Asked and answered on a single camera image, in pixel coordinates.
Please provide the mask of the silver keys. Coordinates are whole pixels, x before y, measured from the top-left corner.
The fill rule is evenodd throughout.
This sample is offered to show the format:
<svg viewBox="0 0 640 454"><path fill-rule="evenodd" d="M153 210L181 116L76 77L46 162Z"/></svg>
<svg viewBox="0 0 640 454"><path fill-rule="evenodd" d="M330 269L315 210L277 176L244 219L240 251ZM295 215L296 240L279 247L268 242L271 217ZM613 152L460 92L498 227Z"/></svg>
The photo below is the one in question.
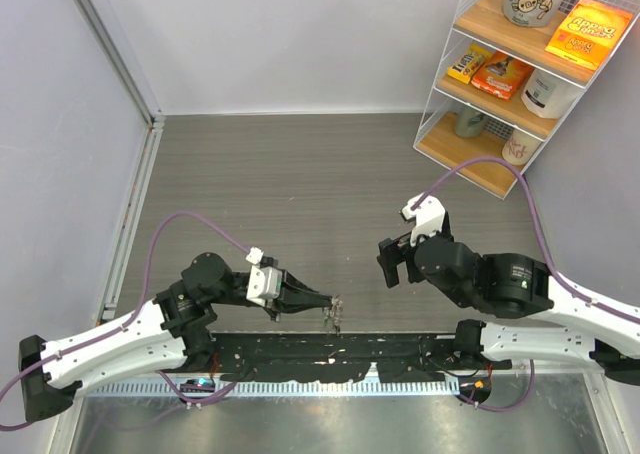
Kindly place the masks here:
<svg viewBox="0 0 640 454"><path fill-rule="evenodd" d="M328 307L322 309L323 325L328 332L335 335L341 333L341 320L343 315L343 301L339 296L331 298Z"/></svg>

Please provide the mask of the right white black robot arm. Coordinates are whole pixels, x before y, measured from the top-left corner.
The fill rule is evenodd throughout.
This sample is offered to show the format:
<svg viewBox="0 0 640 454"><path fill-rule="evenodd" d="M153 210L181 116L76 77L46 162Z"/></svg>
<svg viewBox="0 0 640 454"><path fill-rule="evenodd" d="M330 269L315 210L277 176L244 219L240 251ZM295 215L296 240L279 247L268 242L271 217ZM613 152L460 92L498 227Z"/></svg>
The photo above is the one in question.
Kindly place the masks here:
<svg viewBox="0 0 640 454"><path fill-rule="evenodd" d="M379 245L388 287L405 265L456 306L495 317L458 323L452 354L473 368L514 358L599 366L607 378L639 383L639 309L589 290L521 254L480 255L455 241L447 212L418 216L415 227Z"/></svg>

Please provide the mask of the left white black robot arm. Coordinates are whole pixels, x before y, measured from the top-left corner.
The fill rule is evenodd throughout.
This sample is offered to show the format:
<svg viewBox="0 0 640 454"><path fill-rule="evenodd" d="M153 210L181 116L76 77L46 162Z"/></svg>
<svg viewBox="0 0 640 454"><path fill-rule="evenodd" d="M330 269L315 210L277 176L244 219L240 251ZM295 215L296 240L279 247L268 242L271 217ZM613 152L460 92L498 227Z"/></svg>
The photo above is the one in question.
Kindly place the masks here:
<svg viewBox="0 0 640 454"><path fill-rule="evenodd" d="M275 260L249 256L246 272L232 270L221 256L198 255L178 281L133 312L83 333L46 340L38 335L19 344L25 419L45 420L69 409L75 399L127 377L153 371L200 372L213 361L208 327L214 305L264 310L272 320L283 314L338 307Z"/></svg>

